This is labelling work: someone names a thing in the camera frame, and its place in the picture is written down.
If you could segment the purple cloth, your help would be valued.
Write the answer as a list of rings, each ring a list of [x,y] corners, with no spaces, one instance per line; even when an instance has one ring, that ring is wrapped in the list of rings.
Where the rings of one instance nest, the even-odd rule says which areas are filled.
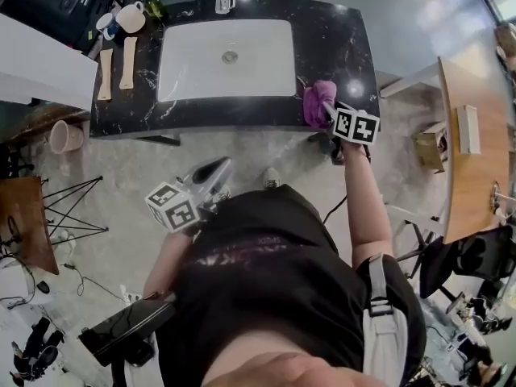
[[[324,104],[335,104],[337,86],[333,81],[317,80],[312,86],[305,87],[302,97],[302,109],[305,122],[315,128],[326,130],[329,118]]]

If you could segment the person's shoe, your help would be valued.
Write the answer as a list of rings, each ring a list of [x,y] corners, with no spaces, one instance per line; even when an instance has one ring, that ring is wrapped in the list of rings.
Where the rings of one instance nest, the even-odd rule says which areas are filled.
[[[224,202],[231,198],[231,189],[228,185],[223,185],[221,189],[212,197],[212,204],[218,205],[220,202]]]
[[[272,167],[267,168],[263,174],[263,187],[265,190],[276,189],[281,186],[279,172]]]

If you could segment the white box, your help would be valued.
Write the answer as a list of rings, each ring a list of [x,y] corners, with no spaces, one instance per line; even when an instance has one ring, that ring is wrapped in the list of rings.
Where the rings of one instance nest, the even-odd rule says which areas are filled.
[[[478,113],[475,107],[464,105],[457,109],[460,137],[460,153],[468,155],[481,154]]]

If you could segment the black office chair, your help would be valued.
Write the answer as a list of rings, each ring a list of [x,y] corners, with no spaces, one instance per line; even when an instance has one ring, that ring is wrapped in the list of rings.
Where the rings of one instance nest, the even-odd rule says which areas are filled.
[[[516,269],[516,241],[511,225],[478,232],[445,244],[434,240],[422,254],[419,293],[430,297],[452,275],[498,281]]]

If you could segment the person's right shoe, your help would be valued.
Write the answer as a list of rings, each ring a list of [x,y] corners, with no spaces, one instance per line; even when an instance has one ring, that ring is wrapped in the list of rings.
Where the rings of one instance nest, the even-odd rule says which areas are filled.
[[[263,174],[263,187],[265,190],[276,189],[281,186],[279,172],[272,167],[267,168]]]

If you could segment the black printer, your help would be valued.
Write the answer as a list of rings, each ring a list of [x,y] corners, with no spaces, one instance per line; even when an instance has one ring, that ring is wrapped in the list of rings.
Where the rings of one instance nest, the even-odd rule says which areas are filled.
[[[87,53],[98,37],[96,23],[110,0],[0,0],[0,13],[78,51]]]

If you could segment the brown wooden table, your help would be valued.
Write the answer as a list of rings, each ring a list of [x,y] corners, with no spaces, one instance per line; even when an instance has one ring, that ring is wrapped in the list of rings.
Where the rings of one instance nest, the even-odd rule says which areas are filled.
[[[59,274],[48,234],[40,177],[0,180],[0,237],[8,240],[8,218],[15,221],[21,242],[11,248],[24,264]]]

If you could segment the person's chin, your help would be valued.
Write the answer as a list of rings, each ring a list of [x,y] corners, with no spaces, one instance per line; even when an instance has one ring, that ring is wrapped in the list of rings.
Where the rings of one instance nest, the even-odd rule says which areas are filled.
[[[267,353],[216,376],[203,387],[388,387],[383,381],[304,354]]]

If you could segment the pink bucket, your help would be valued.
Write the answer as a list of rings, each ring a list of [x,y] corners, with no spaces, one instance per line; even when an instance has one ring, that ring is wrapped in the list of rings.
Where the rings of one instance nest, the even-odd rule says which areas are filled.
[[[84,133],[80,127],[60,120],[53,125],[48,141],[52,152],[63,154],[79,149],[84,142]]]

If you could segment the blue and white mug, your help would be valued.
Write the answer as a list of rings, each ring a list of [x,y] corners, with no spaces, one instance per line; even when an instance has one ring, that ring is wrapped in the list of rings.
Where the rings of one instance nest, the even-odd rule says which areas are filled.
[[[105,40],[112,40],[119,32],[120,26],[115,16],[108,12],[97,21],[96,28],[102,33]]]

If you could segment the cardboard box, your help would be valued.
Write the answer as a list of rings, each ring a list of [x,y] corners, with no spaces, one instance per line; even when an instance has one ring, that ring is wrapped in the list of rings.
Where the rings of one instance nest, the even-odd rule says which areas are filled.
[[[412,136],[414,150],[423,169],[442,173],[447,161],[447,126],[437,122]]]

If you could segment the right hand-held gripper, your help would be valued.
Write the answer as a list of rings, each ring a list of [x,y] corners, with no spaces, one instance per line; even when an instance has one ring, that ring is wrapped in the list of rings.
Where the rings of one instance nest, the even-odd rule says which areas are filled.
[[[327,102],[322,103],[332,120],[331,134],[354,144],[371,146],[375,143],[380,129],[380,119],[365,110],[345,107],[334,108]]]

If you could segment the dark green soap bottle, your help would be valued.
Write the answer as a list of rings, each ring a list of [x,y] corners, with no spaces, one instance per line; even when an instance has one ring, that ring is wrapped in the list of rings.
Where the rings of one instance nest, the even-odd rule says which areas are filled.
[[[144,10],[152,19],[165,20],[168,15],[161,0],[144,0]]]

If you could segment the small metal stand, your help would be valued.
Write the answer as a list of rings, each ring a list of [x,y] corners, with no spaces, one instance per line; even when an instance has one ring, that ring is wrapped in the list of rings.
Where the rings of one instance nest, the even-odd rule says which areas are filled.
[[[489,202],[491,209],[493,210],[493,214],[496,215],[499,219],[507,220],[512,216],[513,213],[516,213],[516,198],[504,195],[501,192],[500,185],[497,181],[493,183]],[[512,212],[506,213],[501,208],[502,203],[508,204],[509,207],[512,208]]]

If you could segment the white desk frame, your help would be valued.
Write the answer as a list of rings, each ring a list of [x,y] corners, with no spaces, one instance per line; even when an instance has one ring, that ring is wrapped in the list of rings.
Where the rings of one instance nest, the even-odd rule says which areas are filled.
[[[412,86],[424,84],[436,89],[440,88],[439,63],[435,62],[427,67],[388,84],[379,92],[381,98],[389,98]]]

